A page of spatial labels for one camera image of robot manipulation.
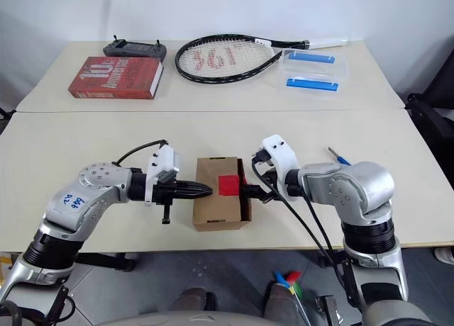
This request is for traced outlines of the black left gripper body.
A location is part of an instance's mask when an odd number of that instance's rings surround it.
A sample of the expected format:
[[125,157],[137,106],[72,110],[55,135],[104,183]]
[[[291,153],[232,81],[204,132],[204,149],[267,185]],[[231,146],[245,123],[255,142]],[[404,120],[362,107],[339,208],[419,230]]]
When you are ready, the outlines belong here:
[[153,176],[152,202],[164,206],[162,224],[170,224],[170,206],[173,203],[177,189],[177,171],[162,170]]

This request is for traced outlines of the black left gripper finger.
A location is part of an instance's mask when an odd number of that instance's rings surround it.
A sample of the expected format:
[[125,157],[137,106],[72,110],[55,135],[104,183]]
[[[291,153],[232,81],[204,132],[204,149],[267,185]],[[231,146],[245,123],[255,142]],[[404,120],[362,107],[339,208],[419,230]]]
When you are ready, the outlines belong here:
[[176,185],[179,190],[211,191],[211,187],[195,181],[177,180]]
[[213,193],[212,190],[189,190],[189,189],[177,189],[175,191],[175,198],[177,199],[197,199],[210,196]]

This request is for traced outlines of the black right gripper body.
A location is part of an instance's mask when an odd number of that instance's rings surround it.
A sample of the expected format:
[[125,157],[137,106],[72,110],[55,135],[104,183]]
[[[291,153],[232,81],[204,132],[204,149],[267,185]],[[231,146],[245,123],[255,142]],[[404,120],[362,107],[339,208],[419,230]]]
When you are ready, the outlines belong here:
[[268,187],[269,191],[265,191],[260,185],[251,185],[250,197],[259,199],[262,203],[270,201],[283,201],[284,198],[277,188],[277,172],[275,169],[267,170],[264,174],[260,174],[255,165],[251,166],[254,175]]

